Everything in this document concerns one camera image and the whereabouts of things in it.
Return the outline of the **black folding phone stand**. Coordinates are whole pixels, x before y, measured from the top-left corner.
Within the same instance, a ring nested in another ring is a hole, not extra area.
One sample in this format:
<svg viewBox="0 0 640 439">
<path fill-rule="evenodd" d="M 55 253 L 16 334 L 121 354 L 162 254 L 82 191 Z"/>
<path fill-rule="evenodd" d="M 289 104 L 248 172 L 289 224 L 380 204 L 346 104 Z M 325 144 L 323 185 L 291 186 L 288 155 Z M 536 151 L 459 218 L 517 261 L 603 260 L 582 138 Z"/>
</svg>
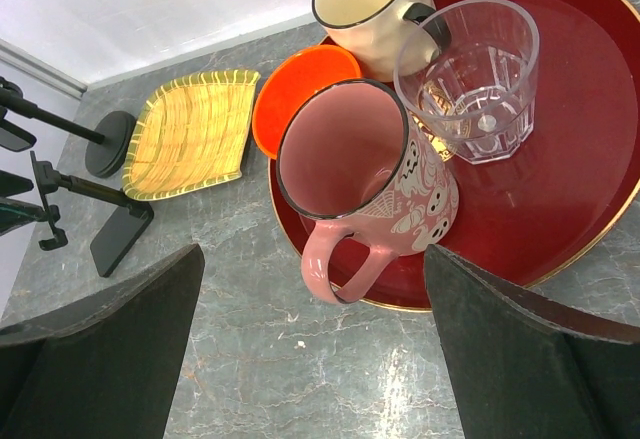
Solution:
<svg viewBox="0 0 640 439">
<path fill-rule="evenodd" d="M 111 276 L 154 219 L 152 206 L 120 189 L 63 174 L 34 152 L 30 159 L 51 231 L 38 241 L 40 249 L 53 251 L 78 240 L 89 247 L 98 275 Z"/>
</svg>

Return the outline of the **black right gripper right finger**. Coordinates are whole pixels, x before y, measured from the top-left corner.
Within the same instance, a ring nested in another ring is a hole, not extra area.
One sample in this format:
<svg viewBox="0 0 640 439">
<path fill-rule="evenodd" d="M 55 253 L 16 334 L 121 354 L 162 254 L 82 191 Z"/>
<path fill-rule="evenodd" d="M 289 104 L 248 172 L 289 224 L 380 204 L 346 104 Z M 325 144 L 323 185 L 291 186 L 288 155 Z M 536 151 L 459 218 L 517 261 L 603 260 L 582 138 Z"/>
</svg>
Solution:
<svg viewBox="0 0 640 439">
<path fill-rule="evenodd" d="M 638 437 L 638 327 L 439 245 L 425 252 L 425 283 L 465 437 Z"/>
</svg>

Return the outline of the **black smartphone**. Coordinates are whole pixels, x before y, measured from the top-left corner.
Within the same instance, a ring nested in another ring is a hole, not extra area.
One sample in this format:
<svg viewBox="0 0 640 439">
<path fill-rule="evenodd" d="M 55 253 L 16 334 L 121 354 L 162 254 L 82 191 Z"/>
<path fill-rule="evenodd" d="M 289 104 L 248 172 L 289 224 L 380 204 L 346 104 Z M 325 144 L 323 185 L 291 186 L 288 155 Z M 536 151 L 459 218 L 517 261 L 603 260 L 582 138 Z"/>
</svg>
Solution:
<svg viewBox="0 0 640 439">
<path fill-rule="evenodd" d="M 37 138 L 19 126 L 2 119 L 0 122 L 0 146 L 11 152 L 22 152 L 32 148 Z"/>
</svg>

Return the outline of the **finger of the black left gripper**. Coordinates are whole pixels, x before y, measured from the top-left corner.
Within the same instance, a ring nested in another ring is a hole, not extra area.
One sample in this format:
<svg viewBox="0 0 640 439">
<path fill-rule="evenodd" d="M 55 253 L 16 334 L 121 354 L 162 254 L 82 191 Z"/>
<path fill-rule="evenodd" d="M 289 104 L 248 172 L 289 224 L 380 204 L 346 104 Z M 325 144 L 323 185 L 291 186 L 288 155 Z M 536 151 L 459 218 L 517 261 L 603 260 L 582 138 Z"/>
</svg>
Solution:
<svg viewBox="0 0 640 439">
<path fill-rule="evenodd" d="M 0 196 L 2 198 L 23 194 L 33 188 L 33 182 L 30 179 L 3 170 L 0 171 Z"/>
<path fill-rule="evenodd" d="M 12 198 L 1 198 L 1 235 L 35 222 L 55 224 L 60 219 L 57 206 L 42 207 Z"/>
</svg>

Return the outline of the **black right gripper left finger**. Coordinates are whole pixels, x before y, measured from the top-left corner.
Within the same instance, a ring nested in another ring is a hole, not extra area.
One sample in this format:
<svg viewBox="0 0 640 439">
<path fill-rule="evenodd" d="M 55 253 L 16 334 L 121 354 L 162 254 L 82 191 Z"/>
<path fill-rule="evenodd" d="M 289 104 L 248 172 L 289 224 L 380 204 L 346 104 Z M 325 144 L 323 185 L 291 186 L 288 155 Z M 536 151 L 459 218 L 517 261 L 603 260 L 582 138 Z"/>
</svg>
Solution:
<svg viewBox="0 0 640 439">
<path fill-rule="evenodd" d="M 161 438 L 204 273 L 191 244 L 1 329 L 4 438 Z"/>
</svg>

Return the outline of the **black round-base phone stand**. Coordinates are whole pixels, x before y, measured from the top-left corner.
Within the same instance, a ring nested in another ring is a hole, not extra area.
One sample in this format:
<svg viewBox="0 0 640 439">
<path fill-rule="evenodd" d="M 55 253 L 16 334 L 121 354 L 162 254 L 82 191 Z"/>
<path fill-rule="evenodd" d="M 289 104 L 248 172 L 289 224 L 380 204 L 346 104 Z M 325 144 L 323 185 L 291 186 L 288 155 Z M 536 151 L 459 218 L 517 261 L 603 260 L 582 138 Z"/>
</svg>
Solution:
<svg viewBox="0 0 640 439">
<path fill-rule="evenodd" d="M 123 166 L 136 126 L 136 118 L 132 114 L 113 111 L 104 116 L 95 129 L 88 129 L 26 100 L 17 84 L 2 77 L 1 120 L 6 119 L 8 112 L 38 120 L 87 140 L 85 167 L 98 178 L 111 177 Z"/>
</svg>

